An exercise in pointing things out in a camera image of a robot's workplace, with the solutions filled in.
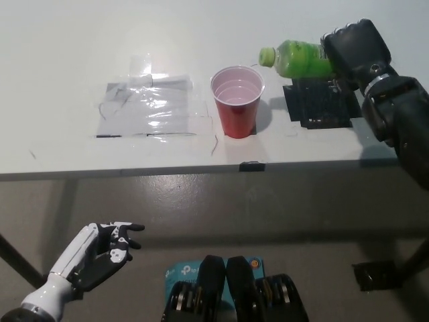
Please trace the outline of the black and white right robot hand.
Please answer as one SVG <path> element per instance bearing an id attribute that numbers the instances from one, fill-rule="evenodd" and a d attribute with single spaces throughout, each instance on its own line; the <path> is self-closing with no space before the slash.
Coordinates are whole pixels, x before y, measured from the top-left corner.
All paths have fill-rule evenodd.
<path id="1" fill-rule="evenodd" d="M 320 43 L 335 76 L 351 90 L 364 91 L 383 74 L 395 75 L 391 53 L 370 19 L 360 19 L 321 37 Z"/>

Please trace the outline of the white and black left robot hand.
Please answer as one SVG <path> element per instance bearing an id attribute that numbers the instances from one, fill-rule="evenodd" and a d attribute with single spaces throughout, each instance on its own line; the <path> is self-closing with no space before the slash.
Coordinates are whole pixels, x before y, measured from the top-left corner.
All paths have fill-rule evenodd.
<path id="1" fill-rule="evenodd" d="M 47 281 L 27 295 L 20 307 L 60 321 L 66 304 L 81 299 L 132 261 L 130 250 L 141 245 L 128 233 L 144 229 L 144 225 L 122 221 L 84 226 L 56 260 Z"/>

